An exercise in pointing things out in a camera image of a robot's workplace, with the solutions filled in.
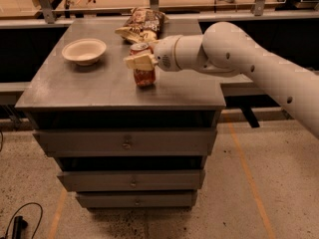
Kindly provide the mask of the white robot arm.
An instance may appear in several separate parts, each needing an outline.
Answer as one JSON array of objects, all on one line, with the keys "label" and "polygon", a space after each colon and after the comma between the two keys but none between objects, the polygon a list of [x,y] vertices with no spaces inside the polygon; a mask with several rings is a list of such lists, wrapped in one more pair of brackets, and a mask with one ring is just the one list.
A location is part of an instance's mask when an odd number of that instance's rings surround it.
[{"label": "white robot arm", "polygon": [[194,70],[223,77],[242,74],[319,137],[318,73],[265,50],[236,25],[217,22],[200,35],[157,40],[153,48],[152,52],[125,57],[127,67]]}]

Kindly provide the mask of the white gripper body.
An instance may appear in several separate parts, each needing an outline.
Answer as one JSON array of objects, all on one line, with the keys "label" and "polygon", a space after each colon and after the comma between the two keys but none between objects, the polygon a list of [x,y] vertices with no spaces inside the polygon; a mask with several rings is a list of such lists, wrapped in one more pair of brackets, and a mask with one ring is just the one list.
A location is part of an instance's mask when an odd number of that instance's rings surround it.
[{"label": "white gripper body", "polygon": [[181,35],[165,37],[156,44],[154,48],[154,55],[158,61],[158,66],[166,72],[177,72],[179,66],[177,65],[175,57],[175,47]]}]

